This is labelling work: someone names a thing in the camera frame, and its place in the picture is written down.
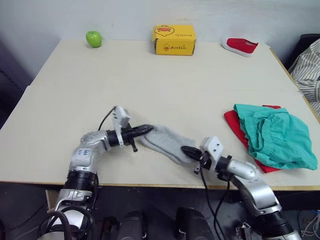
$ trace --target floor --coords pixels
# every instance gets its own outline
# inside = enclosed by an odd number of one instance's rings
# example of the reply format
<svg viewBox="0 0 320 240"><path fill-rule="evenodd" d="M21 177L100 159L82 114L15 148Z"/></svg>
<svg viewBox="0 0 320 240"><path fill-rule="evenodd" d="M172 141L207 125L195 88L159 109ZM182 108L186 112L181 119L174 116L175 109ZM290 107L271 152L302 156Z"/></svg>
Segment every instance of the floor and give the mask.
<svg viewBox="0 0 320 240"><path fill-rule="evenodd" d="M210 199L215 209L223 192L210 191ZM142 209L148 219L148 239L173 240L173 222L178 207L189 207L200 211L212 225L213 219L201 189L189 188L149 188L149 187L101 187L97 200L95 220L113 216L121 221L133 210ZM6 240L35 240L37 226L46 217L47 200L45 189L40 186L0 182L0 219L6 229ZM39 211L26 224L8 230L25 222L34 212ZM315 216L311 211L284 211L293 228L298 227L298 214L301 227ZM228 239L238 239L235 227L247 220L246 209L241 203L224 202L218 219ZM253 240L261 237L254 233Z"/></svg>

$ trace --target red cloth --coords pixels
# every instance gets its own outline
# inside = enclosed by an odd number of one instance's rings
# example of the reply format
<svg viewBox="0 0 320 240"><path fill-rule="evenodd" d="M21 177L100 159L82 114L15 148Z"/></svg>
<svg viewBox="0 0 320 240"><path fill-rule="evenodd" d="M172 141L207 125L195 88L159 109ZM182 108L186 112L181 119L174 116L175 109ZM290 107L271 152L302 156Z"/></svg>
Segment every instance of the red cloth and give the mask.
<svg viewBox="0 0 320 240"><path fill-rule="evenodd" d="M272 105L263 105L264 107L269 107L269 108L273 108L273 109L280 109L281 106L272 106ZM226 122L228 123L229 127L231 128L231 130L233 131L233 133L238 137L238 139L243 143L243 145L246 147L246 149L249 148L248 145L248 139L246 139L246 135L245 133L241 130L240 128L240 120L238 117L238 114L236 111L231 110L231 111L227 111L224 114L224 118L226 120ZM274 168L271 166L266 166L263 165L261 162L259 162L257 159L254 159L256 164L262 169L262 171L264 173L271 173L274 171L278 171L280 169L278 168Z"/></svg>

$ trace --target white wall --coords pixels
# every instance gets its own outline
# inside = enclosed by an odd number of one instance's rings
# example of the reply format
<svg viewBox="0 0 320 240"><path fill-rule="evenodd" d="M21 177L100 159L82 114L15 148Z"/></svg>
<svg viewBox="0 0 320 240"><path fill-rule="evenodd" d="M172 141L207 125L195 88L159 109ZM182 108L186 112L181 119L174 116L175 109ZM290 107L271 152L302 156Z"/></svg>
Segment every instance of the white wall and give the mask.
<svg viewBox="0 0 320 240"><path fill-rule="evenodd" d="M0 40L32 77L61 38L149 40L155 24L265 42L285 60L301 34L320 33L320 0L0 0Z"/></svg>

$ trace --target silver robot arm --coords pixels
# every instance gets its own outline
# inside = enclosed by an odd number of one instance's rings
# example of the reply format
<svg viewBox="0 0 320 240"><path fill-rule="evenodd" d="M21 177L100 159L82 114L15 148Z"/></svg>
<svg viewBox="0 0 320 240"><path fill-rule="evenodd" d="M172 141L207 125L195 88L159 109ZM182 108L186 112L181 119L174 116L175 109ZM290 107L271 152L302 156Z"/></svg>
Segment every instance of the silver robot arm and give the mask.
<svg viewBox="0 0 320 240"><path fill-rule="evenodd" d="M99 187L97 171L100 156L115 146L131 145L133 151L137 152L134 138L153 129L151 125L132 128L129 124L130 116L121 106L114 107L110 113L113 113L114 130L89 132L81 138L80 145L72 153L67 180L56 201L55 212L64 213L72 226L75 239L81 239L87 234L86 230L93 221L92 213ZM55 239L55 235L60 239L62 232L66 232L65 226L54 217L39 239Z"/></svg>
<svg viewBox="0 0 320 240"><path fill-rule="evenodd" d="M201 166L217 173L223 181L230 180L239 189L250 214L259 223L263 239L301 240L298 232L281 215L282 207L278 199L256 166L232 159L231 156L223 157L223 148L216 136L205 138L200 146Z"/></svg>

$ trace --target gray sock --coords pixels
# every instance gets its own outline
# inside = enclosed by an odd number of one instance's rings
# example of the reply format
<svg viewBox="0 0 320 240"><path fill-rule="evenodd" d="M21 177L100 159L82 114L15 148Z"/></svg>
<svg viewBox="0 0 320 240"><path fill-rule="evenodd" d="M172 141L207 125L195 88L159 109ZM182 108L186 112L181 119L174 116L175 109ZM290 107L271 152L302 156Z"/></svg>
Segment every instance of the gray sock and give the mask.
<svg viewBox="0 0 320 240"><path fill-rule="evenodd" d="M154 125L153 127L154 129L149 133L138 138L139 143L166 155L177 164L190 164L195 161L181 150L182 146L195 147L196 142L193 139L181 136L166 126Z"/></svg>

